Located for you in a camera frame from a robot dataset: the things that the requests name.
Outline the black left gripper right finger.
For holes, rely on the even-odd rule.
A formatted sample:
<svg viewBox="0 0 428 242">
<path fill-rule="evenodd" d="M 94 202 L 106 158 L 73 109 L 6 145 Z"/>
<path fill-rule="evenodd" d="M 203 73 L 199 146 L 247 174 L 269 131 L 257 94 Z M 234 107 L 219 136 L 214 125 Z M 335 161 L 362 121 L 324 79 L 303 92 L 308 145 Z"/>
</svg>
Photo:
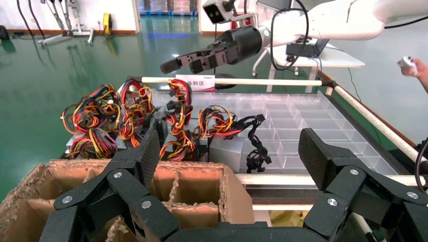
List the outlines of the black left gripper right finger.
<svg viewBox="0 0 428 242">
<path fill-rule="evenodd" d="M 311 128 L 298 153 L 322 195 L 303 226 L 335 241 L 352 214 L 387 230 L 387 241 L 427 241 L 427 196 L 368 168 L 349 149 L 326 144 Z"/>
</svg>

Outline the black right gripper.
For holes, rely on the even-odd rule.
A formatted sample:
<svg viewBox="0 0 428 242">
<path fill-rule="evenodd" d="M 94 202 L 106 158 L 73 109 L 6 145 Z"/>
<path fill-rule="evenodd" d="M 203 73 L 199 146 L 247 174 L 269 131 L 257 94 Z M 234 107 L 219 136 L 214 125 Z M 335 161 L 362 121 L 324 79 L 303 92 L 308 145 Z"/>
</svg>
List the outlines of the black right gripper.
<svg viewBox="0 0 428 242">
<path fill-rule="evenodd" d="M 198 74 L 223 65 L 235 65 L 261 50 L 262 36 L 256 27 L 245 26 L 225 31 L 208 47 L 161 64 L 161 72 L 169 74 L 189 68 Z"/>
</svg>

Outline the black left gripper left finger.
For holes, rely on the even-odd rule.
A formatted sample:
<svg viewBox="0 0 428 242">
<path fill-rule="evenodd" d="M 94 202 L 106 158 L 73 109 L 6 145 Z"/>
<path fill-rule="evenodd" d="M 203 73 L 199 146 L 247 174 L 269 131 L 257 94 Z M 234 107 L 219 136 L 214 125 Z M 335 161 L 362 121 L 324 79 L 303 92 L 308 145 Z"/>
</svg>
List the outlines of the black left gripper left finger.
<svg viewBox="0 0 428 242">
<path fill-rule="evenodd" d="M 54 202 L 53 241 L 90 241 L 111 219 L 122 216 L 138 241 L 166 241 L 178 218 L 149 190 L 160 150 L 154 129 L 136 148 L 115 154 L 104 170 Z"/>
</svg>

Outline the person's hand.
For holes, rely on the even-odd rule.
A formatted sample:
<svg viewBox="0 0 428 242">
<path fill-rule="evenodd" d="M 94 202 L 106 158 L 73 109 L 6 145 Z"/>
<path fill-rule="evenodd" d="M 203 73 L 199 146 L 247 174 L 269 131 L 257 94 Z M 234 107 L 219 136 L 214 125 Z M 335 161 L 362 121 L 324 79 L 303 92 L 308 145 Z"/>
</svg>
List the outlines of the person's hand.
<svg viewBox="0 0 428 242">
<path fill-rule="evenodd" d="M 414 76 L 418 78 L 422 84 L 427 85 L 427 65 L 418 58 L 415 58 L 413 61 L 417 69 L 417 74 Z"/>
</svg>

